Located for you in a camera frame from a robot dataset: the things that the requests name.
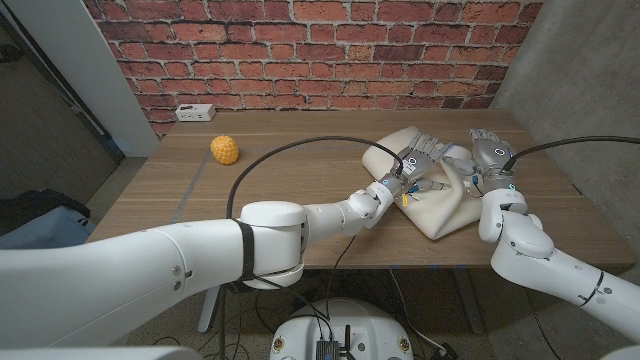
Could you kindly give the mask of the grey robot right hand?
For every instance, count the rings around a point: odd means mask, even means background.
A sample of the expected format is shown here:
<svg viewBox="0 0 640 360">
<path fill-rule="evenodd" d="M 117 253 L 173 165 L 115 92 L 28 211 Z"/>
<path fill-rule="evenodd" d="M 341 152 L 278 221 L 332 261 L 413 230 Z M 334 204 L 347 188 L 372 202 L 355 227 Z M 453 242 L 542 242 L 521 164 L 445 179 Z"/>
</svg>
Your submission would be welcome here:
<svg viewBox="0 0 640 360">
<path fill-rule="evenodd" d="M 484 194 L 497 189 L 515 190 L 512 172 L 503 169 L 513 156 L 510 145 L 482 128 L 469 129 L 467 133 L 472 140 L 472 159 L 443 156 L 442 160 L 462 175 L 476 175 Z"/>
</svg>

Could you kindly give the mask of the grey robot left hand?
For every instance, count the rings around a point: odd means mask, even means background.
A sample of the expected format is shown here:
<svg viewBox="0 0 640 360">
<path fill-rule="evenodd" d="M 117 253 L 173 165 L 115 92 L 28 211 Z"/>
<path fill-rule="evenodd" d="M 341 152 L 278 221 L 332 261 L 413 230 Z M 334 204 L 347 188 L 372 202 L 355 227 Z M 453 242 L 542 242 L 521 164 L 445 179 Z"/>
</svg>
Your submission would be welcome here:
<svg viewBox="0 0 640 360">
<path fill-rule="evenodd" d="M 448 189 L 449 185 L 424 177 L 426 171 L 453 146 L 452 143 L 439 146 L 438 142 L 438 137 L 418 132 L 398 153 L 400 161 L 395 160 L 390 171 L 379 182 L 394 197 L 420 190 Z"/>
</svg>

